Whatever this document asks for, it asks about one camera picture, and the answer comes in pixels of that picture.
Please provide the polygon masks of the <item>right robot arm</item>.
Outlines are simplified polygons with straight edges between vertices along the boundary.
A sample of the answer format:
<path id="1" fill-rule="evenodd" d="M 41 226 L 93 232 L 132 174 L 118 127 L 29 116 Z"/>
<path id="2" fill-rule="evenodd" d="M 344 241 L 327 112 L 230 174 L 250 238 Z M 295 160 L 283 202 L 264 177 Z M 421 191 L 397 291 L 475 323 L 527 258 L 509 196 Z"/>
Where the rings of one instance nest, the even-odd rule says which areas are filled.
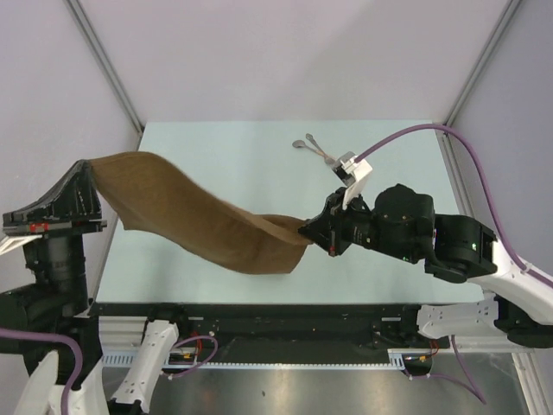
<path id="1" fill-rule="evenodd" d="M 380 193 L 373 208 L 346 193 L 332 193 L 299 234 L 332 257 L 358 245 L 410 264 L 422 261 L 435 278 L 477 284 L 492 294 L 473 304 L 421 306 L 398 325 L 405 345 L 483 328 L 519 346 L 551 348 L 552 277 L 509 253 L 492 229 L 469 216 L 436 214 L 431 196 L 402 184 Z"/>

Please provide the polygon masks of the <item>brown cloth napkin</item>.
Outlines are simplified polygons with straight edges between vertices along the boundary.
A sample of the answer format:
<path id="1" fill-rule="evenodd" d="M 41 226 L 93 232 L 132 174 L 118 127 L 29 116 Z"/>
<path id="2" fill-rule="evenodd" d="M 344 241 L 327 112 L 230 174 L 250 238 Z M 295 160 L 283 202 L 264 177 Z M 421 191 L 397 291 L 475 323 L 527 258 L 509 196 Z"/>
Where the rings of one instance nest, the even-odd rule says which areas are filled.
<path id="1" fill-rule="evenodd" d="M 96 189 L 124 229 L 157 234 L 227 270 L 289 274 L 310 244 L 298 232 L 303 220 L 222 201 L 156 154 L 124 152 L 90 164 Z"/>

